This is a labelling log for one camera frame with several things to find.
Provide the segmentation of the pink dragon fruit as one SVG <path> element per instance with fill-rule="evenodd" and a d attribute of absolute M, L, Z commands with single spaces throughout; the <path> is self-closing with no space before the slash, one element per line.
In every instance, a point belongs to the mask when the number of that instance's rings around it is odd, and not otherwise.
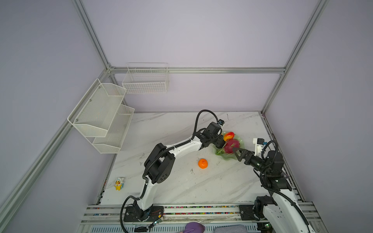
<path fill-rule="evenodd" d="M 239 148 L 239 147 L 240 147 L 240 142 L 237 139 L 231 139 L 226 142 L 223 149 L 226 154 L 231 154 L 233 153 L 232 151 L 233 148 Z"/>

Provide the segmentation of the red yellow mango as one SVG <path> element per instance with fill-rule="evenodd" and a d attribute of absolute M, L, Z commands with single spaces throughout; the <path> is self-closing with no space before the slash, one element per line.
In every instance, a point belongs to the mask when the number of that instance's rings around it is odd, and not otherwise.
<path fill-rule="evenodd" d="M 223 136 L 223 140 L 224 140 L 225 142 L 227 142 L 227 141 L 229 141 L 229 140 L 231 140 L 231 139 L 234 139 L 234 137 L 235 137 L 235 134 L 234 134 L 233 132 L 228 132 L 228 133 L 226 133 L 226 134 Z"/>

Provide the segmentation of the orange tangerine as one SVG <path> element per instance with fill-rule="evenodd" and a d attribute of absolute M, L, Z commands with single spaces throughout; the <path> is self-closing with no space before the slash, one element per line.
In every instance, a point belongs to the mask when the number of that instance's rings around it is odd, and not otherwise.
<path fill-rule="evenodd" d="M 200 159 L 198 161 L 198 166 L 201 169 L 206 169 L 208 167 L 208 161 L 206 159 Z"/>

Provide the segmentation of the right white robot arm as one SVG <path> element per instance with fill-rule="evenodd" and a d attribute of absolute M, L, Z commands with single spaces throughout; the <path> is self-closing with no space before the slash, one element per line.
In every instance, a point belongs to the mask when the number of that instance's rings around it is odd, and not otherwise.
<path fill-rule="evenodd" d="M 248 205 L 241 205 L 242 219 L 266 220 L 277 233 L 315 232 L 287 181 L 283 171 L 284 159 L 278 150 L 270 150 L 266 157 L 241 148 L 233 148 L 233 152 L 238 161 L 258 172 L 261 186 L 269 192 L 269 195 L 256 198 L 252 210 L 248 209 Z"/>

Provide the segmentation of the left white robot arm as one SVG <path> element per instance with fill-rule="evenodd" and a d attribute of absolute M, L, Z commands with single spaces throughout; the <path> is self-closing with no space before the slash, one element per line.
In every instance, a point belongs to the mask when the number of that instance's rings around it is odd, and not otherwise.
<path fill-rule="evenodd" d="M 151 214 L 154 211 L 162 214 L 164 208 L 154 207 L 154 197 L 157 192 L 157 185 L 166 181 L 172 172 L 175 160 L 192 152 L 199 151 L 214 145 L 222 148 L 225 144 L 222 135 L 224 121 L 219 119 L 217 122 L 210 123 L 207 128 L 202 128 L 193 132 L 192 136 L 173 145 L 165 146 L 162 143 L 157 144 L 145 162 L 143 179 L 144 188 L 139 197 L 129 196 L 133 203 L 122 205 L 120 220 L 124 222 L 140 222 L 152 219 Z"/>

